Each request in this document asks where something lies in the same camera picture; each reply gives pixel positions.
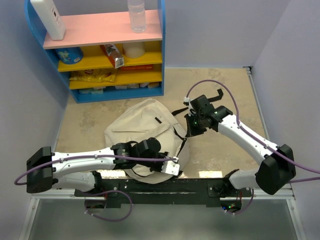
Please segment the beige canvas backpack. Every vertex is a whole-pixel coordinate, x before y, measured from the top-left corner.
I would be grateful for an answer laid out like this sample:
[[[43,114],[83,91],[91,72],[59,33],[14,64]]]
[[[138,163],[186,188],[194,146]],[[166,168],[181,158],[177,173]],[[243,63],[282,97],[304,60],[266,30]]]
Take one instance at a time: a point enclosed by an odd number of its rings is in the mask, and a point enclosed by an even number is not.
[[[178,164],[183,170],[190,159],[190,147],[186,139],[187,132],[175,116],[187,109],[170,112],[156,99],[146,99],[128,108],[105,129],[105,145],[111,147],[117,143],[156,138],[160,142],[161,152],[168,152],[169,157],[178,157]]]

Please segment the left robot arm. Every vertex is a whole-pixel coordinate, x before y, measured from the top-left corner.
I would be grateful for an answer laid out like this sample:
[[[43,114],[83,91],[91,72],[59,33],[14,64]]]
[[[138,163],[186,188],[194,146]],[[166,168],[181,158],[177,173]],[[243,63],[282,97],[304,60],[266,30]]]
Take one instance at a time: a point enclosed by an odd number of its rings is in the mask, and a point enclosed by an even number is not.
[[[169,160],[168,153],[161,152],[161,144],[154,137],[75,153],[52,152],[51,147],[45,146],[26,162],[26,191],[37,194],[52,188],[69,188],[99,196],[104,184],[97,170],[130,170],[142,164],[161,172]]]

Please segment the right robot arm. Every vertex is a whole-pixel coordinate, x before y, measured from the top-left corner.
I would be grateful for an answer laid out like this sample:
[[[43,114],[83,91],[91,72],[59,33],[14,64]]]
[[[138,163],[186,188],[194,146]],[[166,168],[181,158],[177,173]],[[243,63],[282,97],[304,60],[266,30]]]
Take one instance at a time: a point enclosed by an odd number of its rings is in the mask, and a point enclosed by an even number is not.
[[[225,106],[214,107],[205,95],[186,97],[187,137],[204,134],[208,129],[220,133],[245,150],[259,165],[258,169],[236,169],[224,177],[223,192],[235,196],[243,188],[260,188],[274,195],[296,176],[293,150],[286,144],[278,146],[263,138],[242,122]]]

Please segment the yellow chips bag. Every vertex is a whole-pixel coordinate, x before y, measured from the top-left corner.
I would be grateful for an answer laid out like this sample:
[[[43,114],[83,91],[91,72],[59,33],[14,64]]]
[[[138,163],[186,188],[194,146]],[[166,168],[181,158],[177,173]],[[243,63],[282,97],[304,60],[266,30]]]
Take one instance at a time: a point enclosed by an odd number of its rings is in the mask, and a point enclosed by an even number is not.
[[[73,71],[69,78],[74,82],[88,83],[113,83],[115,81],[116,71],[112,69],[99,68]]]

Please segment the red flat box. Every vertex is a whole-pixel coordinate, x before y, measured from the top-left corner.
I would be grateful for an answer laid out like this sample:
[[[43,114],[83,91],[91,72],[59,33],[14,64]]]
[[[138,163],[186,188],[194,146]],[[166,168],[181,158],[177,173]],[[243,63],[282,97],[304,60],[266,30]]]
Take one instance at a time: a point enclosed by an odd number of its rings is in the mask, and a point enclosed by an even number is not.
[[[153,70],[153,64],[144,64],[144,65],[132,65],[132,66],[122,66],[120,67],[121,71],[144,71],[144,70]]]

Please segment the white small boxes row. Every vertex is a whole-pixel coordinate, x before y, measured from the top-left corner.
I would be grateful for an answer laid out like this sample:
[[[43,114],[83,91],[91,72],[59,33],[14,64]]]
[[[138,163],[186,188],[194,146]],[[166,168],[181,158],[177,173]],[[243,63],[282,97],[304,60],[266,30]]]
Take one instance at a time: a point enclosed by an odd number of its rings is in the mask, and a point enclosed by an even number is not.
[[[83,88],[83,89],[78,89],[78,93],[79,94],[101,95],[107,91],[132,90],[132,89],[139,89],[139,88],[149,88],[150,89],[150,88],[157,88],[160,85],[161,85],[161,82],[132,83],[132,84],[127,84],[127,85]]]

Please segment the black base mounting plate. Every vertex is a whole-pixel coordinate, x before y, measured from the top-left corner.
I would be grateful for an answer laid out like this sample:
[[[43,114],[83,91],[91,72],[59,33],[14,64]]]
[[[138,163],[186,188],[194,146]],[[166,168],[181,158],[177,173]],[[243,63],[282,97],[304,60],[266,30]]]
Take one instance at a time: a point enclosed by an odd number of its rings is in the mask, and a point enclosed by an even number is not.
[[[128,204],[126,193],[136,205],[205,205],[219,208],[227,198],[250,197],[250,190],[241,190],[228,186],[222,178],[172,178],[158,183],[148,184],[135,179],[102,179],[100,188],[89,191],[89,196],[104,191],[113,191],[106,196],[108,208],[119,208]]]

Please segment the orange silver snack packet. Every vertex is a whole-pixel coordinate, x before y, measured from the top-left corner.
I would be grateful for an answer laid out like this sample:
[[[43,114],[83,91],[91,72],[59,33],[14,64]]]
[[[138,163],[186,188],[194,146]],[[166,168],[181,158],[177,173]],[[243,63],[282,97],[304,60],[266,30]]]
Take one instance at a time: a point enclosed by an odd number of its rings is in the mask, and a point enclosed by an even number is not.
[[[100,48],[115,69],[121,68],[125,65],[125,60],[122,53],[114,44],[103,44],[100,45]]]

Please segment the white cylindrical container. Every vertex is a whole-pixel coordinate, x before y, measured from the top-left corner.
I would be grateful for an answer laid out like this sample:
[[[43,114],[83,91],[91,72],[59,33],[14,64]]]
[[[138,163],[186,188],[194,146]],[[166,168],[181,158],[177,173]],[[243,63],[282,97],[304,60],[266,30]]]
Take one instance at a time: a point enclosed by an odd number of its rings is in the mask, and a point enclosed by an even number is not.
[[[145,54],[144,42],[127,42],[122,44],[123,54],[130,59],[137,59]]]

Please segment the blue shelf unit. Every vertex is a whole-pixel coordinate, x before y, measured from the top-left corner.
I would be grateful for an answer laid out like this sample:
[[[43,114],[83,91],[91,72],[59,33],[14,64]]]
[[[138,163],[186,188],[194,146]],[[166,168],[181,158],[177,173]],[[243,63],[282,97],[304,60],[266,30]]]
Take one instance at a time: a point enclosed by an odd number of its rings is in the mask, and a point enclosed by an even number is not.
[[[29,0],[24,2],[24,12],[29,29],[44,51],[59,83],[64,84],[76,103],[91,103],[121,99],[161,96],[165,86],[165,2],[159,0],[158,8],[146,10],[147,30],[134,33],[130,28],[129,13],[109,12],[62,16],[66,26],[64,39],[53,41]],[[153,65],[153,70],[118,70],[114,82],[71,83],[73,71],[111,68],[100,45],[115,44],[122,49],[122,43],[144,42],[145,54],[140,58],[127,59],[126,66]],[[73,65],[62,63],[56,48],[81,47],[83,59]],[[110,90],[103,94],[80,94],[79,89],[109,87],[118,85],[160,82],[155,88]]]

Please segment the blue round snack tub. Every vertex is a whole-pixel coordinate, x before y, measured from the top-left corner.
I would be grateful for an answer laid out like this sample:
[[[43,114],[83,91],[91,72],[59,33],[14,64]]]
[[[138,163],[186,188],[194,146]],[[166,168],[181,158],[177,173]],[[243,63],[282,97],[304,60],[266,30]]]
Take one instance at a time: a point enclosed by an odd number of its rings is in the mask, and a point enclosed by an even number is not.
[[[55,52],[59,59],[67,65],[74,65],[84,57],[84,53],[80,47],[57,48]]]

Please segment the clear plastic water bottle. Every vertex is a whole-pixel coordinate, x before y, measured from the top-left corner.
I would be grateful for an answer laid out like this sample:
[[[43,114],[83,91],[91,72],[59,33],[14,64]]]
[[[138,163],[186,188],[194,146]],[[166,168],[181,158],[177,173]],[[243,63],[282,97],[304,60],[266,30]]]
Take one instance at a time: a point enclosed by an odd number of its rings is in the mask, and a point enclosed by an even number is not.
[[[130,27],[134,33],[143,33],[147,28],[144,0],[127,0]]]

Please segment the white rectangular bottle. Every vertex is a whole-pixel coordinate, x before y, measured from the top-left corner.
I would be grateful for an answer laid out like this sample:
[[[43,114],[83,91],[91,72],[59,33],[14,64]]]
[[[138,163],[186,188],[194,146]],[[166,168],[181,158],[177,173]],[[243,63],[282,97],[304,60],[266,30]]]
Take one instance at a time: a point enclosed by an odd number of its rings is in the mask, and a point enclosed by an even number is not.
[[[34,10],[54,41],[64,39],[66,26],[53,0],[31,0]]]

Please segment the aluminium frame rail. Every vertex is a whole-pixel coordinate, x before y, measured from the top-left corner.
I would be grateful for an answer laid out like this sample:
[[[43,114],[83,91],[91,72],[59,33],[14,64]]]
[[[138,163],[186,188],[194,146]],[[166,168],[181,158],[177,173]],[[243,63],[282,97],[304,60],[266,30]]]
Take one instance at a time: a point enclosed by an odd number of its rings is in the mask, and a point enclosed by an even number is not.
[[[223,97],[184,98],[186,129],[159,101],[150,98],[124,112],[106,129],[109,147],[87,152],[53,152],[40,148],[26,163],[24,185],[29,194],[71,189],[84,198],[84,212],[123,204],[206,204],[230,215],[242,213],[244,197],[261,189],[274,195],[293,182],[297,164],[293,150],[260,136],[231,111],[213,102]],[[258,169],[235,169],[220,178],[182,179],[189,159],[188,139],[213,130],[245,150]]]

